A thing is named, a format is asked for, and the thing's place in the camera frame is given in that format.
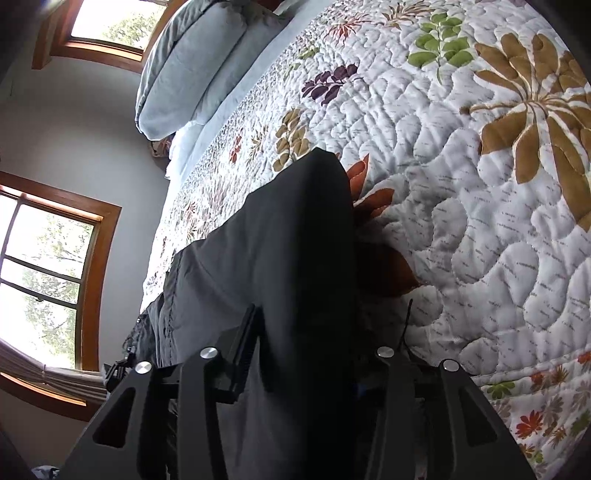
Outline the striped curtain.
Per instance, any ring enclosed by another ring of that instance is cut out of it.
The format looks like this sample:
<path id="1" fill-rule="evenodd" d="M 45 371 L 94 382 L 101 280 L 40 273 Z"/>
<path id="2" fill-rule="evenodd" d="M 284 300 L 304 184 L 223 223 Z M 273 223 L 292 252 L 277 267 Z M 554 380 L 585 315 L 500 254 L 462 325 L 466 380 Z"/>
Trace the striped curtain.
<path id="1" fill-rule="evenodd" d="M 1 341 L 1 372 L 86 402 L 102 403 L 108 396 L 99 372 L 47 366 L 4 340 Z"/>

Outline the back wooden window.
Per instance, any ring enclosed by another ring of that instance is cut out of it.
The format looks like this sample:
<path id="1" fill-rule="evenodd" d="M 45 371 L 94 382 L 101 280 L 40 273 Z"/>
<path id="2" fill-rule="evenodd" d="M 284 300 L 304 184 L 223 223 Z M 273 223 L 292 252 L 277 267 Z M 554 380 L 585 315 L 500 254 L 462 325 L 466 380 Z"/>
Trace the back wooden window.
<path id="1" fill-rule="evenodd" d="M 55 57 L 139 73 L 181 1 L 62 1 L 41 22 L 31 67 Z"/>

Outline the floral quilted bedspread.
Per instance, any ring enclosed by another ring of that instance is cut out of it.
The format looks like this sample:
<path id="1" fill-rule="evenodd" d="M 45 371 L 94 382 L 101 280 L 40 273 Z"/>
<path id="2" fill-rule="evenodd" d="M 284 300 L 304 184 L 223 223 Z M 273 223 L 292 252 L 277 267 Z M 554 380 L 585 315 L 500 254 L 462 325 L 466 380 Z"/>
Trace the floral quilted bedspread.
<path id="1" fill-rule="evenodd" d="M 534 1 L 329 1 L 170 182 L 143 283 L 315 147 L 418 288 L 408 341 L 471 372 L 536 477 L 590 428 L 590 80 Z"/>

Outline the black pants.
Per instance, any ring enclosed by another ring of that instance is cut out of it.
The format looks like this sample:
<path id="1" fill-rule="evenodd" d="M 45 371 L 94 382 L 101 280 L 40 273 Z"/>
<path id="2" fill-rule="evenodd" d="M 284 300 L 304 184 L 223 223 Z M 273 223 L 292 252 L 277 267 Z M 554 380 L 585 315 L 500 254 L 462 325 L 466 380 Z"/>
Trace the black pants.
<path id="1" fill-rule="evenodd" d="M 374 306 L 412 286 L 396 251 L 367 239 L 337 156 L 315 149 L 174 255 L 123 348 L 175 365 L 259 306 L 245 392 L 218 407 L 228 476 L 361 479 L 376 421 Z"/>

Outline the left wooden window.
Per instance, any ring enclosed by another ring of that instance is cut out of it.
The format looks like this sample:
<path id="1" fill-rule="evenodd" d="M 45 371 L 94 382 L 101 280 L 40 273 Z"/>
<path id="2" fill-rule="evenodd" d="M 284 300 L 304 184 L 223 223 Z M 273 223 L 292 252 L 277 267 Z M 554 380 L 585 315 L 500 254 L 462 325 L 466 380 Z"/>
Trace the left wooden window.
<path id="1" fill-rule="evenodd" d="M 47 366 L 99 372 L 103 283 L 120 207 L 1 175 L 1 341 Z M 87 421 L 101 403 L 1 372 L 4 391 Z"/>

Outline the wooden window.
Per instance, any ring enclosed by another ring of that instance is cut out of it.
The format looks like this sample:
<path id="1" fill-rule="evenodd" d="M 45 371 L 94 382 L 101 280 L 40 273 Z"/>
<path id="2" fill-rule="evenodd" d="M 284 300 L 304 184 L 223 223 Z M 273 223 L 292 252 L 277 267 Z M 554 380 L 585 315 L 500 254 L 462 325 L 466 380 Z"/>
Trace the wooden window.
<path id="1" fill-rule="evenodd" d="M 181 1 L 62 1 L 41 22 L 31 67 L 55 57 L 139 73 Z"/>
<path id="2" fill-rule="evenodd" d="M 1 341 L 47 366 L 99 372 L 103 283 L 120 207 L 1 175 Z M 4 391 L 87 421 L 101 403 L 1 372 Z"/>

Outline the light blue folded duvet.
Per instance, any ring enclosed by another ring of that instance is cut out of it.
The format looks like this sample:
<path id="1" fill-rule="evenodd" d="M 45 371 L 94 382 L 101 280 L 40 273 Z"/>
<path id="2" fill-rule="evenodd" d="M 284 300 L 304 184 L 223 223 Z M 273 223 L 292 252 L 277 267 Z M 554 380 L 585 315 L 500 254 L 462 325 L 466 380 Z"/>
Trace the light blue folded duvet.
<path id="1" fill-rule="evenodd" d="M 161 140 L 190 119 L 245 34 L 253 5 L 259 4 L 188 1 L 172 16 L 148 55 L 137 91 L 135 124 L 147 139 Z"/>

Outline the clothes pile beside bed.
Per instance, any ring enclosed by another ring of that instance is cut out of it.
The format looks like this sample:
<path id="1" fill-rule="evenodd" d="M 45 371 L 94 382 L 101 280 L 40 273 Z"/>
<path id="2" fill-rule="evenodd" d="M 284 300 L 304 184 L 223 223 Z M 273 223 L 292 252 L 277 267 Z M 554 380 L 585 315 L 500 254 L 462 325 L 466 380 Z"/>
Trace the clothes pile beside bed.
<path id="1" fill-rule="evenodd" d="M 170 134 L 161 140 L 150 140 L 149 147 L 153 158 L 168 159 L 172 140 L 175 134 Z"/>

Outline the light blue bed sheet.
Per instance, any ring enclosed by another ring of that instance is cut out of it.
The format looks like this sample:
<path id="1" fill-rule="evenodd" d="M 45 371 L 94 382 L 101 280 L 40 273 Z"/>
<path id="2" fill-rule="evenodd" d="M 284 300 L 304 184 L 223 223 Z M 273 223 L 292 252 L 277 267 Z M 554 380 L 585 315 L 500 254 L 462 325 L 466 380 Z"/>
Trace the light blue bed sheet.
<path id="1" fill-rule="evenodd" d="M 246 13 L 247 29 L 190 119 L 176 132 L 168 153 L 166 178 L 182 183 L 246 94 L 276 58 L 329 1 L 287 1 L 276 11 L 259 5 Z"/>

